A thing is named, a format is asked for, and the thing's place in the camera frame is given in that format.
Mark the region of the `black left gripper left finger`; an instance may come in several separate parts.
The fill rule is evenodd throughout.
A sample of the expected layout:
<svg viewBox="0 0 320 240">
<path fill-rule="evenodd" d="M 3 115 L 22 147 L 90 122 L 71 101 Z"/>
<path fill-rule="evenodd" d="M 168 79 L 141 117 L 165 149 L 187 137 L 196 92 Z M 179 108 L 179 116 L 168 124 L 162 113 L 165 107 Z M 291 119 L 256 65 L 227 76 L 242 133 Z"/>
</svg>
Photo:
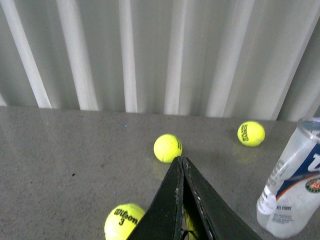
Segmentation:
<svg viewBox="0 0 320 240">
<path fill-rule="evenodd" d="M 171 163 L 149 209 L 129 240 L 180 240 L 183 220 L 184 170 L 182 159 Z"/>
</svg>

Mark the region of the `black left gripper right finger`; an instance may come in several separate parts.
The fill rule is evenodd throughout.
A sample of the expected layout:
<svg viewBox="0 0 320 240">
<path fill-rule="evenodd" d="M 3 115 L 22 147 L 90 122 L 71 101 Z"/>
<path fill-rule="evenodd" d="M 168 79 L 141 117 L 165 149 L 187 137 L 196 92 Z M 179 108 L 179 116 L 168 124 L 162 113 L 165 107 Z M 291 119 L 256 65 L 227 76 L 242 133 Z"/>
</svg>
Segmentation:
<svg viewBox="0 0 320 240">
<path fill-rule="evenodd" d="M 189 240 L 260 240 L 191 160 L 182 158 L 183 210 Z"/>
</svg>

